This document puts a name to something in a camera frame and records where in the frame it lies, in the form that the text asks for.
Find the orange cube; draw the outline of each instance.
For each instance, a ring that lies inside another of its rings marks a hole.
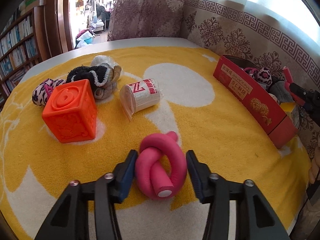
[[[61,143],[96,137],[97,106],[88,79],[57,86],[42,119]]]

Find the screw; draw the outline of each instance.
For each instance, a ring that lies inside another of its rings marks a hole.
[[[244,184],[246,184],[248,187],[253,187],[254,186],[254,182],[251,179],[247,179]]]
[[[214,180],[217,180],[219,179],[219,175],[217,173],[211,173],[210,176],[209,176],[210,179],[214,179]]]
[[[71,187],[77,186],[79,183],[80,183],[80,182],[79,182],[79,180],[77,180],[77,179],[74,179],[74,180],[72,180],[72,181],[69,182],[69,184],[70,184]]]
[[[113,177],[114,177],[114,176],[113,176],[112,173],[107,173],[107,174],[104,175],[104,178],[105,178],[105,179],[113,179]]]

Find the yellow blanket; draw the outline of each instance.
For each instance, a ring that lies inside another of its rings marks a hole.
[[[246,108],[212,76],[219,56],[207,49],[176,47],[100,54],[123,67],[118,89],[155,78],[164,98],[129,122],[116,92],[97,105],[94,141],[61,144],[44,125],[43,108],[31,102],[32,91],[46,78],[66,78],[71,69],[90,65],[96,54],[19,84],[0,115],[0,210],[20,240],[35,237],[69,181],[96,180],[122,162],[130,149],[139,149],[146,135],[169,130],[178,133],[183,152],[193,149],[212,172],[231,181],[254,180],[289,228],[308,181],[306,150],[298,137],[281,150],[274,147]],[[124,239],[201,239],[208,210],[195,198],[189,177],[182,191],[164,202],[147,200],[134,184],[116,208]]]

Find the pink knotted toy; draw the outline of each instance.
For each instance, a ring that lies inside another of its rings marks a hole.
[[[177,134],[171,131],[150,134],[141,142],[135,174],[139,189],[151,199],[173,197],[184,184],[187,162],[177,140]],[[170,177],[159,162],[163,154],[167,155],[171,165]]]

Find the red z logo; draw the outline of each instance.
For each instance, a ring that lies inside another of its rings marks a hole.
[[[133,93],[141,92],[141,91],[145,90],[144,88],[140,88],[140,82],[129,84],[129,86],[133,86],[133,85],[134,85]]]

